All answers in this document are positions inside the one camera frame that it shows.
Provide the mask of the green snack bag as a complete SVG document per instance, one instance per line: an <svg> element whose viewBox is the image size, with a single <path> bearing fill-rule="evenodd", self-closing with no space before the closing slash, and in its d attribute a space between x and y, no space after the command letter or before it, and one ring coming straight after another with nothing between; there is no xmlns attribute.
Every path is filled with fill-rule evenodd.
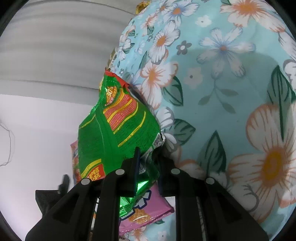
<svg viewBox="0 0 296 241"><path fill-rule="evenodd" d="M106 70L99 99L79 125L78 170L81 178L103 179L119 169L124 160L140 149L137 192L121 197L119 215L131 212L136 202L159 177L152 161L152 151L164 144L161 128L149 108L134 97L129 84Z"/></svg>

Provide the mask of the grey curtain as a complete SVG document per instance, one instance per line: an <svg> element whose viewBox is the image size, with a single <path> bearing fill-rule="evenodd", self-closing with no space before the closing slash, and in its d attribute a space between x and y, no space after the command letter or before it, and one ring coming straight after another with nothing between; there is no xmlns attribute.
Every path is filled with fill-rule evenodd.
<svg viewBox="0 0 296 241"><path fill-rule="evenodd" d="M20 1L1 24L1 84L97 89L134 14L106 1Z"/></svg>

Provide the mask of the pink snack packet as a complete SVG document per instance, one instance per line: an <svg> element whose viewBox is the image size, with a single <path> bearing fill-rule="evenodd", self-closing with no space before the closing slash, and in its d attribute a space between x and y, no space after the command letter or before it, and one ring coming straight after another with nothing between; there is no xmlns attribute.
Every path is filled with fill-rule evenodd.
<svg viewBox="0 0 296 241"><path fill-rule="evenodd" d="M151 223L160 223L162 218L172 213L174 213L174 208L159 195L158 186L154 184L132 210L119 219L119 234L124 235Z"/></svg>

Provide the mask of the floral blue tablecloth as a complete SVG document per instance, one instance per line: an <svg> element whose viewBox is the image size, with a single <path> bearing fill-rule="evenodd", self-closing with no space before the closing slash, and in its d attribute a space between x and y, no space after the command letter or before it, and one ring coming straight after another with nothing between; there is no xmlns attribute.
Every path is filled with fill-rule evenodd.
<svg viewBox="0 0 296 241"><path fill-rule="evenodd" d="M112 71L159 121L166 151L211 176L270 240L295 209L295 40L266 1L151 1Z"/></svg>

